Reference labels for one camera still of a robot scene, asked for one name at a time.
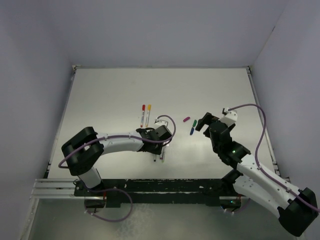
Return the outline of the blue pen cap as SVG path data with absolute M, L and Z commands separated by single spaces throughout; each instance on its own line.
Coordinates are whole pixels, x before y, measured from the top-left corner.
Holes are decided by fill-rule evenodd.
M 192 127 L 190 130 L 190 135 L 193 135 L 194 131 L 195 131 L 195 129 L 194 129 L 194 127 Z

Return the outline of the green white pen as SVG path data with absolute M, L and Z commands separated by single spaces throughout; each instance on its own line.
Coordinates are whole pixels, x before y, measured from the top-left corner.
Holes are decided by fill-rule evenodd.
M 166 147 L 163 148 L 162 155 L 161 155 L 161 162 L 165 162 L 165 156 L 166 156 Z

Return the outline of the yellow white pen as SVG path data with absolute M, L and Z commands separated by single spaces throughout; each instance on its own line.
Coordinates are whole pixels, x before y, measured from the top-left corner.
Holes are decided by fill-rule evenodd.
M 148 108 L 147 108 L 146 115 L 145 115 L 145 127 L 146 127 L 146 128 L 149 126 L 150 112 L 151 112 L 151 111 L 148 110 Z

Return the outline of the red white pen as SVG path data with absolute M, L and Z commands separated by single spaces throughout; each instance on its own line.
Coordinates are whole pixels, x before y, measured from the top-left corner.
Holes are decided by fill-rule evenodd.
M 140 119 L 140 127 L 143 128 L 145 119 L 145 111 L 142 110 L 141 119 Z

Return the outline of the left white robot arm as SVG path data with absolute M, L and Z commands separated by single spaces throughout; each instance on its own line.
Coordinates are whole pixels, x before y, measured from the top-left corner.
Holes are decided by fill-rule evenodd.
M 89 126 L 64 143 L 61 151 L 70 174 L 85 184 L 85 190 L 91 196 L 98 196 L 103 191 L 103 184 L 94 165 L 100 156 L 118 152 L 160 155 L 163 146 L 172 138 L 172 133 L 165 125 L 138 128 L 122 134 L 98 134 Z

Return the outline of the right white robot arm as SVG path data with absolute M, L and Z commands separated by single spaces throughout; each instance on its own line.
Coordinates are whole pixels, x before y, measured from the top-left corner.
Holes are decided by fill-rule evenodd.
M 228 196 L 244 195 L 275 215 L 281 226 L 295 237 L 300 237 L 318 217 L 315 193 L 301 189 L 260 163 L 256 156 L 230 135 L 238 114 L 224 113 L 218 118 L 207 112 L 197 121 L 196 131 L 204 126 L 204 135 L 210 138 L 212 150 L 227 166 L 232 167 L 232 178 L 222 183 Z

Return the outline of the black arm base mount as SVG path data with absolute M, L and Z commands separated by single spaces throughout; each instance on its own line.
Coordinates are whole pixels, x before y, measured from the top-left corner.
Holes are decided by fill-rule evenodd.
M 119 208 L 121 204 L 200 204 L 238 209 L 241 196 L 223 179 L 103 179 L 94 189 L 75 180 L 74 194 L 87 208 Z

